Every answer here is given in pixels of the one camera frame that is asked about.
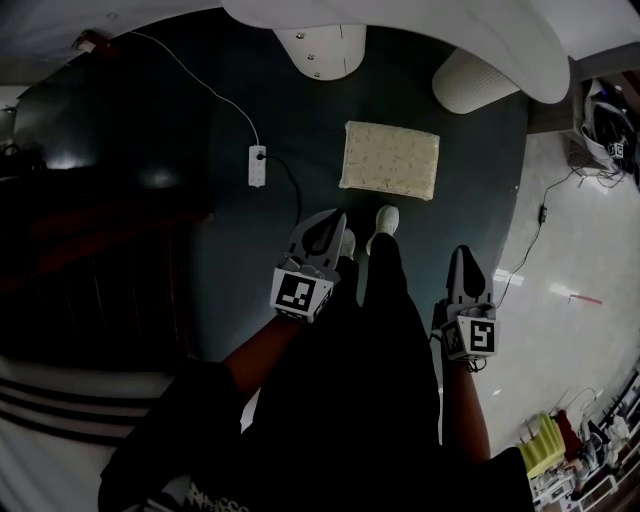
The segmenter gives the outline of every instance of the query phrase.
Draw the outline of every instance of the red object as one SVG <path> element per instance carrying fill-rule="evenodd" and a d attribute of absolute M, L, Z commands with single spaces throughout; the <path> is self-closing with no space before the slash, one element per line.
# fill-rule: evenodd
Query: red object
<path fill-rule="evenodd" d="M 558 427 L 560 427 L 560 434 L 562 434 L 562 440 L 566 448 L 564 457 L 571 462 L 578 456 L 578 450 L 582 448 L 582 441 L 571 428 L 571 423 L 567 418 L 567 411 L 564 409 L 559 410 L 553 419 L 556 420 Z"/>
<path fill-rule="evenodd" d="M 96 54 L 106 59 L 115 59 L 118 56 L 118 52 L 111 44 L 111 41 L 93 30 L 85 30 L 80 37 L 76 39 L 73 47 L 76 50 Z"/>

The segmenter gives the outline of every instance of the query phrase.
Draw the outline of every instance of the sponge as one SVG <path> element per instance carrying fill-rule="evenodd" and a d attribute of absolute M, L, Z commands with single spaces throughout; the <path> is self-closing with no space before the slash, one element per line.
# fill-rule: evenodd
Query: sponge
<path fill-rule="evenodd" d="M 433 198 L 440 137 L 357 121 L 346 128 L 341 188 Z"/>

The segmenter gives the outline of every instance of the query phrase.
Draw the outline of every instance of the yellow object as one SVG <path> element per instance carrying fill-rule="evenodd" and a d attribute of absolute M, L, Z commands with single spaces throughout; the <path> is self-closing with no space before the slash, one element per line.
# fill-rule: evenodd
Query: yellow object
<path fill-rule="evenodd" d="M 440 137 L 373 123 L 347 123 L 341 188 L 433 198 Z"/>
<path fill-rule="evenodd" d="M 540 415 L 540 432 L 531 441 L 516 445 L 527 468 L 527 477 L 534 478 L 555 466 L 564 458 L 566 448 L 560 427 L 548 414 Z"/>

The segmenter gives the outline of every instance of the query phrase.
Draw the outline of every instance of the white tile floor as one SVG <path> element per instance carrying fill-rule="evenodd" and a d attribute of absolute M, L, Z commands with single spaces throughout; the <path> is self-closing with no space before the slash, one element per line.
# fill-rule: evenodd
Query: white tile floor
<path fill-rule="evenodd" d="M 499 269 L 521 261 L 546 187 L 569 172 L 560 136 L 529 137 Z M 640 193 L 626 178 L 611 190 L 579 182 L 574 175 L 549 191 L 547 222 L 498 310 L 499 354 L 476 376 L 494 451 L 517 441 L 525 420 L 551 409 L 567 388 L 565 405 L 583 388 L 603 390 L 588 411 L 597 413 L 640 354 Z M 505 283 L 496 279 L 499 298 Z M 592 397 L 575 400 L 572 422 Z"/>

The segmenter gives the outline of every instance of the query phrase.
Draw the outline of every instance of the power strip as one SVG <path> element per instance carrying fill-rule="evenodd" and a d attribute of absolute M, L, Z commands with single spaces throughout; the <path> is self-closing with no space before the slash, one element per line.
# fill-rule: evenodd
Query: power strip
<path fill-rule="evenodd" d="M 267 181 L 266 157 L 265 146 L 249 146 L 249 185 L 252 187 L 264 187 Z"/>

